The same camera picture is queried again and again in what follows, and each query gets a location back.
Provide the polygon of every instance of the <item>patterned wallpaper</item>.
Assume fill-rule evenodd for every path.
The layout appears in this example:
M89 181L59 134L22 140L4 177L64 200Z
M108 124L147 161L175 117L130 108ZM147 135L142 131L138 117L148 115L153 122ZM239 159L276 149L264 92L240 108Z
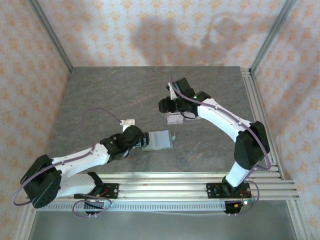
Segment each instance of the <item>patterned wallpaper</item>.
M75 67L250 67L285 1L39 2Z
M22 208L21 177L49 146L69 73L26 0L0 1L0 239L11 240Z
M297 1L256 76L285 172L320 239L320 1Z

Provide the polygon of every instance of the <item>purple cable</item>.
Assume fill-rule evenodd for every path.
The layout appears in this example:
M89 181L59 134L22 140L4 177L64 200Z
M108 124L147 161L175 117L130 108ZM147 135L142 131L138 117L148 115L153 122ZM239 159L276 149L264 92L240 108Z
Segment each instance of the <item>purple cable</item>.
M91 140L92 140L92 138L91 138L90 134L88 134L88 133L85 131L85 118L86 118L88 112L90 112L90 111L92 111L92 110L101 110L101 111L104 111L104 112L110 114L112 117L114 117L119 123L121 123L121 120L120 120L118 117L116 117L113 113L111 113L110 111L108 111L108 110L106 110L106 109L104 109L104 108L102 108L102 107L92 107L92 108L89 108L87 111L85 111L85 113L83 114L83 116L82 116L82 118L81 118L81 125L82 125L82 130L83 130L84 134L86 134L86 136L87 136L88 138L90 138ZM74 158L71 158L71 159L68 159L68 160L65 160L65 161L60 161L60 162L54 163L54 164L52 164L52 165L50 165L50 166L47 166L47 167L41 169L40 171L36 172L36 173L33 174L32 176L30 176L27 180L25 180L25 181L21 184L21 186L18 188L18 190L15 191L15 193L13 194L13 196L12 196L12 198L11 198L11 204L12 204L12 205L15 205L15 206L24 206L24 205L27 205L27 204L31 203L31 201L26 201L26 202L23 202L23 203L16 203L16 201L15 201L16 198L17 198L17 196L18 196L18 194L24 189L24 187L25 187L28 183L30 183L33 179L35 179L35 178L38 177L40 174L43 174L45 171L47 171L47 170L49 170L49 169L51 169L51 168L54 168L54 167L56 167L56 166L58 166L58 165L67 164L67 163L70 163L70 162L73 162L73 161L76 161L76 160L79 160L79 159L82 159L82 158L87 157L88 155L90 155L90 154L94 151L95 146L96 146L96 145L95 145L94 141L92 141L91 150L88 151L87 153L85 153L84 155L77 156L77 157L74 157ZM91 196L91 195L83 194L83 196L85 196L85 195L86 195L87 197L89 196L90 198L100 198L100 199L101 199L101 197L96 197L96 196ZM79 202L80 202L80 201L78 201L78 202L76 202L76 203L74 204L72 210L74 209L75 205L78 204Z
M262 142L260 141L260 139L258 138L258 136L254 133L254 131L252 131L249 127L247 127L246 125L244 125L242 122L240 122L236 117L234 117L232 114L230 114L229 112L227 112L226 110L224 109L221 109L217 106L214 106L214 105L211 105L211 104L208 104L208 103L204 103L204 102L201 102L201 101L197 101L197 100L194 100L192 98L189 98L185 95L183 95L175 86L174 86L174 81L173 81L173 77L170 76L170 84L171 84L171 87L173 88L173 90L180 96L182 97L183 99L186 99L190 102L193 102L193 103L196 103L196 104L200 104L202 106L205 106L205 107L209 107L209 108L213 108L217 111L220 111L222 113L224 113L225 115L227 115L229 118L231 118L232 120L234 120L237 124L239 124L240 126L244 127L246 130L248 130L248 132L253 136L253 138L256 140L256 142L258 143L259 147L261 148L262 152L263 152L263 155L265 157L265 161L266 161L266 164L267 164L267 167L262 167L262 166L259 166L258 165L258 162L256 163L256 165L254 165L254 167L248 172L248 174L245 176L244 180L243 181L246 181L246 179L250 176L250 174L255 171L255 167L259 167L261 169L263 169L264 171L269 171L271 169L271 163L270 163L270 159L268 157L268 154L267 154L267 151L265 150L265 147L264 145L262 144ZM254 181L247 181L247 182L250 182L250 183L253 183L256 187L256 190L257 190L257 198L256 198L256 202L258 202L259 198L260 198L260 191L259 191L259 188L258 188L258 185L254 182Z
M92 196L92 195L88 195L88 194L80 194L84 197L87 197L87 198L91 198L91 199L100 199L100 200L107 200L110 204L108 207L106 207L104 210L100 211L99 213L95 213L94 214L94 217L98 217L99 215L105 213L108 209L111 208L112 206L112 201L109 199L109 198L106 198L106 197L102 197L102 196ZM88 200L79 200L77 201L73 207L72 207L72 212L73 214L77 217L77 218L90 218L91 217L91 214L89 215L78 215L76 214L76 211L75 211L75 208L76 208L76 205L79 204L79 203L87 203L87 204L92 204L93 202L92 201L88 201Z

